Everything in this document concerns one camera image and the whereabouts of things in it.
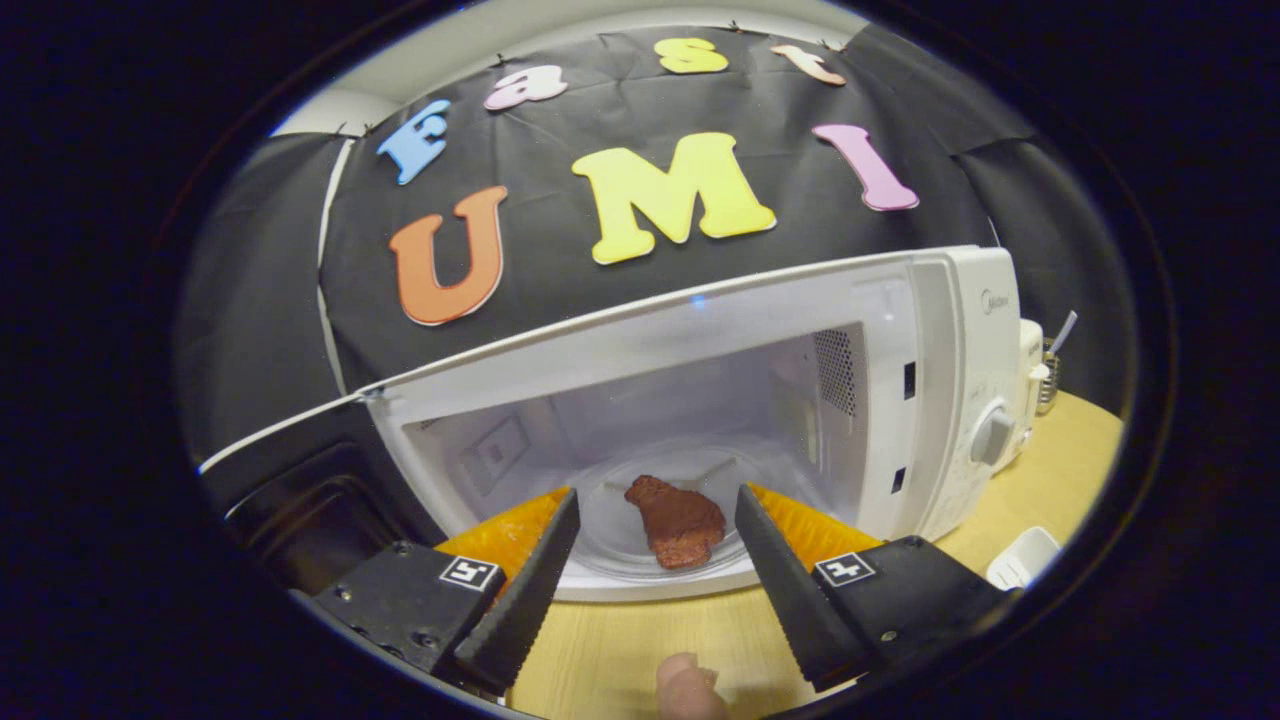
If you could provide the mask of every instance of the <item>orange letter u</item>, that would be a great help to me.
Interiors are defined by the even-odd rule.
[[[440,325],[475,313],[489,300],[502,279],[502,232],[498,202],[507,197],[503,186],[486,187],[462,199],[453,214],[467,223],[471,269],[462,282],[440,287],[435,277],[435,231],[443,218],[428,215],[410,223],[392,237],[401,306],[413,322]]]

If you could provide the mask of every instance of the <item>black fabric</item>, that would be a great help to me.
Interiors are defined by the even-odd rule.
[[[1120,414],[1135,328],[1116,238],[1052,143],[991,91],[902,37],[868,26],[850,61],[893,88],[964,170],[1014,259],[1021,314],[1062,348],[1061,389]]]
[[[1052,337],[1068,313],[1079,313],[1062,345],[1059,387],[1119,415],[1134,309],[1124,263],[1083,187],[1038,141],[997,142],[956,160],[1014,258],[1023,318]]]
[[[653,45],[703,37],[728,69],[673,74]],[[769,47],[797,45],[845,76],[831,87]],[[490,113],[494,83],[558,64],[570,88]],[[447,99],[445,150],[407,186],[378,155],[381,142],[430,101]],[[826,141],[824,123],[858,124],[920,196],[877,213]],[[689,242],[654,232],[640,259],[600,266],[595,201],[575,160],[627,147],[666,169],[676,142],[727,132],[753,191],[778,217],[762,233]],[[320,206],[340,145],[329,136],[273,138],[247,163],[210,218],[178,322],[177,389],[197,461],[275,421],[337,397],[315,297]],[[498,206],[504,270],[493,297],[440,327],[399,305],[390,237],[440,214],[436,272],[461,281],[470,259],[453,206],[503,184]],[[643,214],[640,227],[655,231]],[[998,233],[998,241],[992,234]],[[1132,309],[1115,240],[1070,168],[1027,120],[980,83],[869,26],[836,53],[790,38],[700,27],[602,35],[511,59],[433,92],[352,146],[338,188],[320,282],[347,387],[567,318],[662,292],[778,268],[874,252],[998,242],[1014,258],[1023,316],[1052,334],[1080,313],[1062,359],[1062,389],[1112,413],[1124,402]]]
[[[728,69],[673,74],[653,45],[701,37]],[[832,87],[804,74],[769,47],[797,45],[827,58],[849,79]],[[484,99],[509,73],[536,64],[564,68],[570,88],[545,101],[489,113]],[[448,99],[447,147],[406,186],[378,146],[430,101]],[[899,179],[920,197],[911,210],[863,205],[854,170],[812,133],[826,123],[867,128]],[[627,147],[668,168],[676,142],[695,132],[727,132],[756,197],[777,227],[709,240],[696,227],[675,245],[655,232],[640,259],[596,265],[595,201],[575,160]],[[465,223],[453,206],[495,184],[504,246],[502,282],[488,304],[440,327],[415,324],[401,309],[390,237],[428,214],[436,233],[442,284],[467,268]],[[640,227],[653,229],[637,214]],[[820,46],[712,28],[667,27],[603,35],[477,73],[420,99],[352,147],[333,205],[321,284],[348,387],[360,387],[495,340],[662,292],[873,252],[946,245],[993,245],[987,214],[946,147],[919,111],[863,67]]]
[[[338,397],[316,300],[320,211],[342,138],[271,138],[195,242],[174,391],[196,462]]]

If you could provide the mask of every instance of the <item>brown meat piece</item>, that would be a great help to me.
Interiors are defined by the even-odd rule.
[[[712,546],[724,539],[724,514],[700,492],[640,475],[623,497],[640,509],[649,550],[668,570],[705,564]]]

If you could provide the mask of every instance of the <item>white appliance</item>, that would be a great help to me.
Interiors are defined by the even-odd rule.
[[[1006,251],[895,252],[575,318],[365,404],[445,533],[568,483],[582,527],[556,597],[655,600],[756,582],[733,530],[748,480],[874,537],[950,532],[1029,437],[1039,337]],[[727,519],[707,565],[657,564],[622,497],[640,474],[705,477]]]

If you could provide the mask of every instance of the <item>straw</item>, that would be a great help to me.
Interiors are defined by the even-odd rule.
[[[1071,314],[1066,316],[1066,322],[1062,323],[1062,329],[1057,331],[1057,338],[1053,340],[1053,345],[1048,346],[1048,351],[1053,355],[1057,355],[1057,351],[1062,347],[1062,342],[1066,340],[1066,336],[1071,334],[1071,328],[1075,327],[1075,318],[1078,318],[1078,315],[1075,314],[1075,310],[1071,310]]]

